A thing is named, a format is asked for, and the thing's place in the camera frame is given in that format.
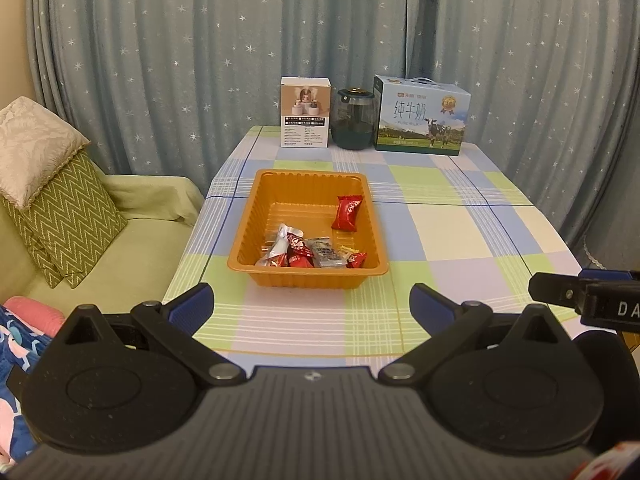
glass teapot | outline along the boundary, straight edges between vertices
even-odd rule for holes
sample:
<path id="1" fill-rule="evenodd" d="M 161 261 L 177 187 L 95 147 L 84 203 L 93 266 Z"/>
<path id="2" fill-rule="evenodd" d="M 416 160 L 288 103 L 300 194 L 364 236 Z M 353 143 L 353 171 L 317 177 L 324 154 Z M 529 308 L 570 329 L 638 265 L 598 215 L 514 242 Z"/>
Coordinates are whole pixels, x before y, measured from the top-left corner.
<path id="1" fill-rule="evenodd" d="M 362 150 L 373 142 L 373 94 L 362 88 L 338 90 L 332 109 L 331 136 L 345 150 Z"/>

blue gripper pad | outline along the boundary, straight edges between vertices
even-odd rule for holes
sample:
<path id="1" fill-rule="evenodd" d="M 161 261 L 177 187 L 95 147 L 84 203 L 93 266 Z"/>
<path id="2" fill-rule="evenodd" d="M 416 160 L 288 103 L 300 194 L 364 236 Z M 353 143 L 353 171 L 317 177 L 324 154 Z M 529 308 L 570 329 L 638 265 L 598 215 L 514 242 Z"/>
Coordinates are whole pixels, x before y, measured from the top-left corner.
<path id="1" fill-rule="evenodd" d="M 634 277 L 628 270 L 583 269 L 578 278 L 591 278 L 594 280 L 632 280 Z"/>
<path id="2" fill-rule="evenodd" d="M 160 309 L 162 316 L 172 325 L 189 335 L 213 314 L 214 295 L 209 283 L 199 283 Z"/>
<path id="3" fill-rule="evenodd" d="M 416 322 L 432 337 L 464 314 L 460 305 L 429 289 L 423 283 L 415 283 L 409 292 L 409 311 Z"/>

sofa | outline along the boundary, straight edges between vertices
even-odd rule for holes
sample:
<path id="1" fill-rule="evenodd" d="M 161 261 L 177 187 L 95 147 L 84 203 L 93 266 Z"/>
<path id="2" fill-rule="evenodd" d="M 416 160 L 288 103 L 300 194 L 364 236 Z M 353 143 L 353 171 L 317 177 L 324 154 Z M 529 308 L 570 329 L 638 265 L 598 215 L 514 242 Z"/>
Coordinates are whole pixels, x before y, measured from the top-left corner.
<path id="1" fill-rule="evenodd" d="M 109 175 L 96 171 L 128 223 L 76 288 L 63 280 L 49 288 L 0 207 L 0 304 L 26 296 L 66 316 L 82 303 L 105 314 L 128 312 L 145 300 L 162 300 L 204 199 L 180 176 Z"/>

beige pillow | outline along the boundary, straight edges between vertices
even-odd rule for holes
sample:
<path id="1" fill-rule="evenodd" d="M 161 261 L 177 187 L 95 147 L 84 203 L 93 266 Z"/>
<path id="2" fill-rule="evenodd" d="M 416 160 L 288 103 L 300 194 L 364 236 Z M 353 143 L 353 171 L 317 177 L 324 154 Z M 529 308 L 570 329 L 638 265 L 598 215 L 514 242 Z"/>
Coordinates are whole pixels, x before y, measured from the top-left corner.
<path id="1" fill-rule="evenodd" d="M 78 130 L 27 97 L 0 110 L 0 194 L 18 209 L 89 144 Z"/>

snack packet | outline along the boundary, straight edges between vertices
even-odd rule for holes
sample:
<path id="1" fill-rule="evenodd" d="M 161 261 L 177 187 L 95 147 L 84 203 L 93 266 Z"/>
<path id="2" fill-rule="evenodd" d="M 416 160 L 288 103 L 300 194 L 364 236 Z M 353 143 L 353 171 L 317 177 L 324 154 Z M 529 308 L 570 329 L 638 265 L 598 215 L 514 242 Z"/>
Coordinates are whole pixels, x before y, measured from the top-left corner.
<path id="1" fill-rule="evenodd" d="M 338 197 L 338 211 L 335 214 L 332 229 L 340 229 L 341 231 L 356 230 L 356 215 L 360 204 L 362 203 L 362 195 L 347 195 Z"/>
<path id="2" fill-rule="evenodd" d="M 342 256 L 345 260 L 347 260 L 348 257 L 351 256 L 352 254 L 355 254 L 357 252 L 358 252 L 357 249 L 352 249 L 345 245 L 341 245 L 340 248 L 338 249 L 338 254 L 340 254 L 340 256 Z"/>
<path id="3" fill-rule="evenodd" d="M 289 267 L 312 268 L 314 254 L 306 246 L 302 237 L 294 233 L 287 233 L 287 240 L 289 241 L 289 250 L 287 251 Z"/>
<path id="4" fill-rule="evenodd" d="M 260 267 L 274 266 L 274 267 L 287 267 L 287 249 L 289 248 L 288 233 L 293 233 L 297 236 L 302 236 L 303 232 L 300 229 L 289 227 L 286 224 L 280 224 L 278 228 L 278 234 L 276 235 L 276 241 L 273 243 L 271 249 L 261 257 L 255 264 Z M 284 255 L 283 258 L 276 258 L 276 256 Z"/>
<path id="5" fill-rule="evenodd" d="M 287 255 L 276 254 L 271 258 L 267 258 L 266 263 L 264 265 L 267 267 L 287 267 Z"/>
<path id="6" fill-rule="evenodd" d="M 331 238 L 310 238 L 306 243 L 311 248 L 316 260 L 316 267 L 331 269 L 335 267 L 346 267 L 347 261 L 334 251 Z"/>
<path id="7" fill-rule="evenodd" d="M 289 267 L 298 267 L 302 269 L 313 269 L 314 264 L 309 258 L 300 256 L 299 254 L 292 254 L 289 257 Z"/>
<path id="8" fill-rule="evenodd" d="M 364 263 L 367 253 L 353 253 L 347 258 L 347 268 L 359 269 Z"/>
<path id="9" fill-rule="evenodd" d="M 260 248 L 260 254 L 264 256 L 266 253 L 271 251 L 274 243 L 276 243 L 276 238 L 278 237 L 277 231 L 271 231 L 264 235 L 264 243 Z"/>

